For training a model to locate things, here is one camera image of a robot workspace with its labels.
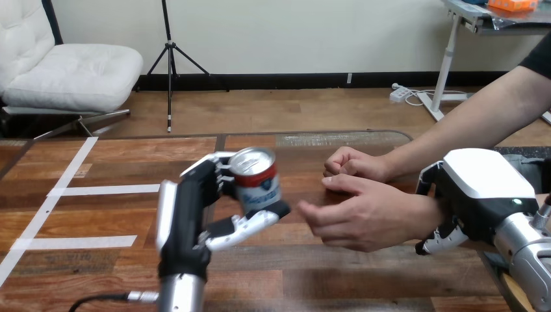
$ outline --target black cable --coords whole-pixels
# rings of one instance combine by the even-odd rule
[[[99,295],[96,295],[96,296],[89,296],[89,297],[82,298],[79,301],[75,302],[75,304],[73,304],[71,309],[69,309],[69,312],[75,312],[78,309],[79,306],[81,306],[82,304],[84,304],[86,302],[90,302],[90,301],[96,301],[96,300],[127,301],[127,299],[128,299],[128,293],[124,293],[124,294],[99,294]]]

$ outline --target wooden table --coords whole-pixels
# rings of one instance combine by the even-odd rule
[[[284,198],[323,205],[344,199],[320,183],[323,162],[339,146],[381,155],[407,142],[400,133],[358,131],[29,144],[0,177],[0,311],[67,311],[90,294],[156,291],[155,185],[177,181],[214,150],[272,148]],[[141,188],[105,188],[123,185]],[[415,180],[394,185],[412,192]],[[224,198],[209,217],[239,213]],[[413,243],[373,253],[329,248],[293,211],[213,255],[205,311],[509,311],[476,252],[421,257]],[[79,311],[155,307],[100,302]]]

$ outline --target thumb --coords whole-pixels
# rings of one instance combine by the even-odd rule
[[[335,192],[348,192],[355,195],[364,193],[369,186],[369,180],[346,174],[325,177],[322,179],[322,183],[329,190],[334,190]]]
[[[369,178],[369,171],[370,166],[367,162],[351,159],[340,168],[339,173],[348,174],[349,176],[362,176]]]

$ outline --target white tape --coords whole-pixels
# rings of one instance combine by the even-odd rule
[[[64,189],[69,185],[69,182],[73,179],[73,176],[77,173],[80,166],[83,164],[86,156],[90,153],[90,150],[94,147],[94,144],[97,142],[96,137],[87,138],[78,153],[75,155],[65,172],[61,175],[59,180],[54,186],[54,189]],[[27,226],[25,231],[21,234],[21,239],[33,239],[40,228],[46,221],[47,217],[50,215],[51,211],[55,207],[55,204],[59,201],[59,196],[50,196],[47,197],[42,206],[40,206],[38,212],[34,215],[31,220],[31,223]],[[24,242],[17,241],[14,243],[14,246],[21,247],[21,244]],[[8,252],[6,257],[0,263],[0,287],[4,284],[14,267],[17,265],[17,262],[23,256],[25,252],[24,249],[11,250]]]
[[[85,196],[109,194],[157,193],[159,184],[116,185],[112,187],[70,187],[54,188],[48,196]]]
[[[11,250],[63,250],[131,247],[136,235],[74,239],[18,239]]]

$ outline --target power strip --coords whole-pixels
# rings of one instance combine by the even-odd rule
[[[410,89],[404,86],[401,86],[393,93],[391,93],[391,101],[397,102],[397,103],[403,102],[410,94],[411,94]]]

